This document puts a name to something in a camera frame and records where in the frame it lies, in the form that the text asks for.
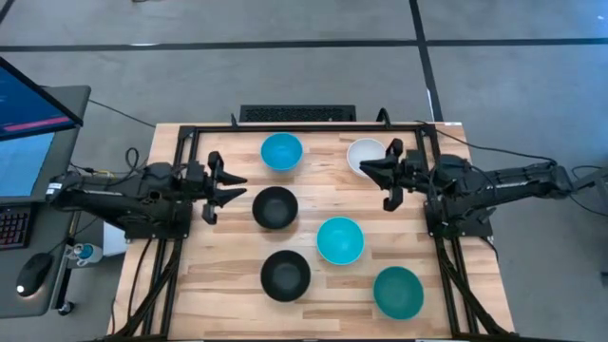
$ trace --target black desk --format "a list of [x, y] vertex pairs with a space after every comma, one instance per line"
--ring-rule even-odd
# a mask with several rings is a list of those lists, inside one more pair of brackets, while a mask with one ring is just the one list
[[[86, 85], [48, 87], [47, 92], [79, 117], [85, 115], [90, 87]], [[55, 133], [50, 149], [43, 163], [32, 196], [42, 201], [48, 187], [48, 180], [66, 172], [76, 144], [79, 129]], [[0, 202], [16, 202], [20, 198], [0, 198]], [[51, 299], [56, 301], [65, 294], [65, 288], [55, 286], [58, 277], [63, 279], [66, 263], [62, 262], [65, 246], [53, 252], [53, 264], [45, 283], [34, 295], [23, 298], [16, 292], [16, 279], [21, 267], [36, 253], [48, 252], [55, 244], [66, 238], [74, 217], [73, 213], [55, 211], [40, 203], [35, 216], [29, 247], [26, 249], [0, 252], [0, 318], [41, 315], [47, 312]]]

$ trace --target black keyboard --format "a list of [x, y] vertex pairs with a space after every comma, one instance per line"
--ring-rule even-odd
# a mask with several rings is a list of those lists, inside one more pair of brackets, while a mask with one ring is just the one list
[[28, 247], [31, 214], [31, 204], [0, 205], [0, 251]]
[[242, 123], [354, 122], [354, 105], [242, 105]]

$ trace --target wooden table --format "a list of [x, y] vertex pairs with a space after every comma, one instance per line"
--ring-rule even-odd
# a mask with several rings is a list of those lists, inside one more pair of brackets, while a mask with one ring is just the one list
[[[173, 161], [179, 127], [176, 123], [157, 126], [150, 163]], [[439, 128], [465, 138], [460, 125]], [[269, 135], [200, 136], [201, 163], [206, 163], [210, 151], [217, 150], [225, 160], [227, 172], [249, 181], [244, 185], [247, 188], [244, 195], [218, 210], [215, 226], [200, 218], [203, 201], [195, 203], [190, 237], [181, 254], [169, 338], [450, 337], [437, 256], [427, 235], [422, 210], [424, 196], [406, 193], [399, 209], [385, 212], [382, 199], [388, 192], [380, 191], [371, 180], [356, 176], [346, 161], [349, 144], [358, 138], [375, 138], [384, 145], [400, 138], [405, 148], [415, 149], [413, 133], [296, 133], [304, 146], [304, 157], [296, 170], [287, 175], [272, 173], [260, 159], [259, 148]], [[441, 135], [439, 138], [442, 153], [469, 158], [465, 145]], [[298, 199], [298, 217], [285, 232], [262, 230], [251, 213], [254, 197], [271, 185], [285, 186]], [[352, 265], [331, 265], [316, 251], [318, 227], [334, 216], [356, 220], [365, 232], [365, 252]], [[475, 237], [462, 238], [461, 242], [473, 293], [500, 325], [512, 331], [494, 252]], [[126, 252], [115, 302], [117, 330], [125, 322], [129, 292], [144, 244], [143, 240], [135, 241]], [[165, 260], [171, 249], [168, 245]], [[303, 255], [313, 273], [308, 291], [292, 303], [273, 301], [262, 291], [259, 280], [266, 257], [283, 249]], [[155, 252], [156, 242], [152, 242], [142, 265], [133, 311], [147, 293]], [[375, 276], [393, 265], [412, 270], [425, 288], [421, 312], [408, 321], [385, 317], [373, 302], [371, 284]], [[461, 330], [465, 331], [462, 300], [455, 288], [454, 293]], [[161, 294], [153, 333], [160, 328], [163, 302]]]

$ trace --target computer mouse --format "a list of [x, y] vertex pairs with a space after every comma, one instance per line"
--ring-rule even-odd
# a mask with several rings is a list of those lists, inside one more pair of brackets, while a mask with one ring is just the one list
[[33, 255], [23, 266], [17, 277], [17, 293], [20, 296], [33, 295], [45, 282], [53, 256], [49, 253]]

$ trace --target teal bowl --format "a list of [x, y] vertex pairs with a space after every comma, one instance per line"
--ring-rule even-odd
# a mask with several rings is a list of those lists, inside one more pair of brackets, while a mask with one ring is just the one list
[[380, 272], [373, 282], [373, 299], [388, 317], [410, 319], [422, 309], [425, 292], [412, 271], [391, 266]]
[[350, 218], [330, 218], [316, 233], [319, 253], [334, 265], [355, 262], [365, 248], [365, 235]]
[[289, 171], [302, 159], [302, 143], [293, 134], [275, 133], [266, 138], [260, 154], [264, 163], [275, 171]]

